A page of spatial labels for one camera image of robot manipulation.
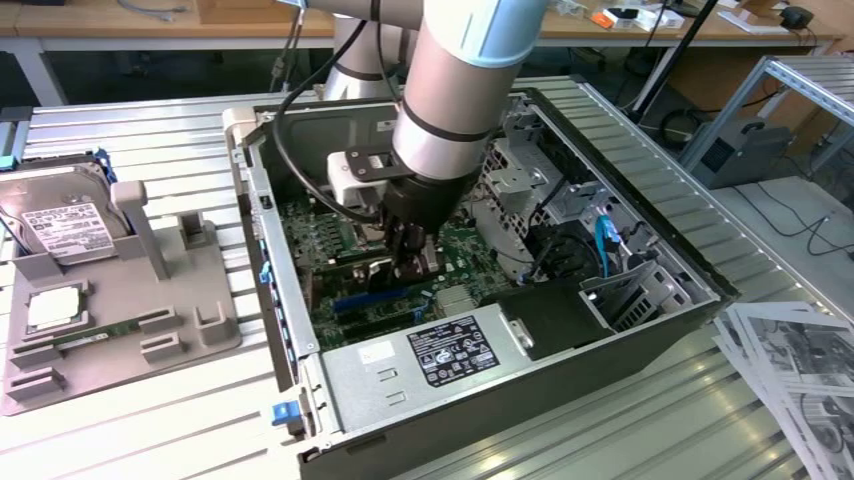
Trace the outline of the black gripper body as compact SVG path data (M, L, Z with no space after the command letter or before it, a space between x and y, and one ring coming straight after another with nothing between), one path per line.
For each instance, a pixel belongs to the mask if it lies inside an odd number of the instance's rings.
M434 180L419 175L390 181L383 195L387 217L438 234L471 190L471 176Z

